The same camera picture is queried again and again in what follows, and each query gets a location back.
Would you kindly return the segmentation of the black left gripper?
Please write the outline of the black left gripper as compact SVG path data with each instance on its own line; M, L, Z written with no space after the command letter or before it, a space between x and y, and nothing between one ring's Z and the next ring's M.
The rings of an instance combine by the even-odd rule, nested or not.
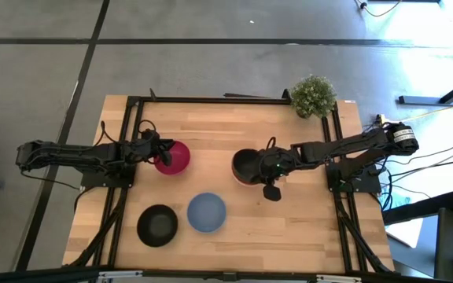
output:
M126 141L123 144L123 160L127 164L149 163L154 164L157 157L164 166L170 166L172 162L171 148L175 140L166 138L136 139Z

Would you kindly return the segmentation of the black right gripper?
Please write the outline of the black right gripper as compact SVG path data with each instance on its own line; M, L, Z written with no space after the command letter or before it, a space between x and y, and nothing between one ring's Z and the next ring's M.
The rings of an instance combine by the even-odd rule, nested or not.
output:
M282 198L281 190L274 184L268 184L281 176L288 175L295 170L294 155L286 149L271 147L259 151L257 161L258 179L266 184L263 187L263 196L271 201L280 201Z

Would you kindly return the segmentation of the black aluminium table frame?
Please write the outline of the black aluminium table frame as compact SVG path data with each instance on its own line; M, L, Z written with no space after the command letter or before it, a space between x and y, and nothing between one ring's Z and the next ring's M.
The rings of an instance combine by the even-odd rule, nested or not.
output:
M323 167L296 171L279 182L282 199L263 197L260 186L234 178L233 155L262 149L271 137L283 148L334 138L331 121L301 119L279 101L247 104L221 98L160 97L135 107L164 138L185 143L189 166L179 175L140 164L129 189L121 231L110 233L98 260L120 269L343 273L344 260L333 196ZM200 233L187 221L189 202L215 193L226 204L226 221L214 233ZM154 204L171 207L177 234L161 248L144 245L136 225Z

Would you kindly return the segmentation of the magenta plastic bowl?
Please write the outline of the magenta plastic bowl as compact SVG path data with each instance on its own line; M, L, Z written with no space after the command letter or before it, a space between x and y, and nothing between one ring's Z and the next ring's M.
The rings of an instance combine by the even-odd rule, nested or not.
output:
M171 164L165 165L160 159L156 158L155 168L164 175L178 175L188 167L190 163L190 149L184 143L175 141L170 149Z

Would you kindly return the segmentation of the blue plastic bowl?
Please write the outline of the blue plastic bowl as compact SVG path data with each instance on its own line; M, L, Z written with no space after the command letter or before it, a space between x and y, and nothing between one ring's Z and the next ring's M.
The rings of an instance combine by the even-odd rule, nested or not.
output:
M188 223L199 233L217 232L225 223L227 207L215 193L197 194L186 210Z

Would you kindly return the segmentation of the black plastic bowl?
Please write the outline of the black plastic bowl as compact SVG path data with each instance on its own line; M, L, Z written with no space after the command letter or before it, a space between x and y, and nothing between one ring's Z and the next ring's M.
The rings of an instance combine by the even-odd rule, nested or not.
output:
M237 151L231 162L234 176L243 182L262 184L264 180L260 174L260 160L264 149L241 149Z
M136 231L143 244L159 248L172 241L178 227L179 221L174 210L164 204L155 204L141 213Z

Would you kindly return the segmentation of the green potted plant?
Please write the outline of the green potted plant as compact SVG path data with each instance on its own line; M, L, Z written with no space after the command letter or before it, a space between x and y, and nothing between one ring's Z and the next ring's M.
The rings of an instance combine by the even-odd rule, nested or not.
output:
M311 116L324 117L336 103L336 90L324 76L310 75L289 90L291 106L303 119Z

